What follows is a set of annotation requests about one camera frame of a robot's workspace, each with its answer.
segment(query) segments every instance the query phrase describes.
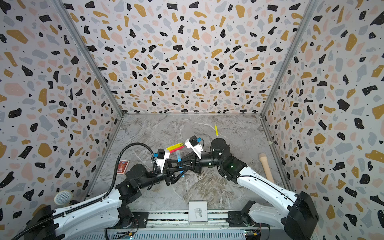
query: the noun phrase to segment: beige cylinder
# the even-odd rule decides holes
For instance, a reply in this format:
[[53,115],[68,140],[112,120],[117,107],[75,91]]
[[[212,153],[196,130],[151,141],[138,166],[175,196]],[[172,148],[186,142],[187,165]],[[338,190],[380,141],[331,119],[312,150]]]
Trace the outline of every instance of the beige cylinder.
[[271,169],[269,168],[268,158],[266,157],[266,154],[265,153],[260,153],[259,154],[259,159],[260,159],[260,162],[263,165],[266,178],[269,181],[275,183],[275,181],[273,180],[273,177],[272,177]]

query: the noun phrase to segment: side wall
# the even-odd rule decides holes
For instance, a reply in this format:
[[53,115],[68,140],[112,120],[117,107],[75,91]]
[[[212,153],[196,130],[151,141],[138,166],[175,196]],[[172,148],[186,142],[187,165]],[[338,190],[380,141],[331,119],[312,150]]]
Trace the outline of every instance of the side wall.
[[118,116],[51,2],[1,8],[0,239],[11,239],[58,191],[84,199]]
[[266,117],[320,239],[384,239],[381,1],[321,1]]
[[124,112],[256,113],[308,0],[64,0]]

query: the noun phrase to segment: marble surface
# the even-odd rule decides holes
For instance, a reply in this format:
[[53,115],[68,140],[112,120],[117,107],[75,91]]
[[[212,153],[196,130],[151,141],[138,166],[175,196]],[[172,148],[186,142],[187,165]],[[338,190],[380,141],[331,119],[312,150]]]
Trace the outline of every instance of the marble surface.
[[[210,142],[216,138],[215,125],[218,127],[219,137],[230,144],[231,153],[264,177],[258,155],[265,153],[275,183],[282,185],[259,116],[125,115],[90,197],[108,190],[116,158],[129,143],[142,142],[157,152],[159,148],[167,148],[196,135],[205,141],[204,150],[209,151]],[[192,150],[183,148],[181,156],[190,151]],[[138,163],[145,165],[148,170],[152,169],[150,154],[144,147],[129,148],[122,159],[130,160],[128,169]],[[171,154],[171,159],[176,159],[176,155]],[[124,179],[125,175],[118,175],[116,183]],[[153,186],[150,191],[145,188],[141,192],[142,196],[130,204],[132,210],[182,210],[188,209],[188,202],[192,200],[207,201],[209,209],[241,209],[249,200],[266,203],[256,193],[225,180],[216,168],[203,168],[201,175],[188,171],[176,184],[167,186],[162,182]]]

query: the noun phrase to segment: microphone head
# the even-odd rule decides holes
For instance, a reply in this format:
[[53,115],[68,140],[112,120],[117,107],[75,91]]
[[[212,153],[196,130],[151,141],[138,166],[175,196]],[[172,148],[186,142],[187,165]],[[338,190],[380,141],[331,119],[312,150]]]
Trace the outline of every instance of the microphone head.
[[53,200],[57,205],[66,205],[72,200],[72,198],[73,194],[70,191],[63,190],[58,192]]

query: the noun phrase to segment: deck of cards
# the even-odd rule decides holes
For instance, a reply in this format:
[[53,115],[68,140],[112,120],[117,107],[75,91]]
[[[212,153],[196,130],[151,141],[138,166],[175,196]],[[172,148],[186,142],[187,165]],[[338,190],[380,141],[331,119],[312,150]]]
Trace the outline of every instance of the deck of cards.
[[120,160],[117,174],[125,174],[127,172],[127,167],[129,160]]

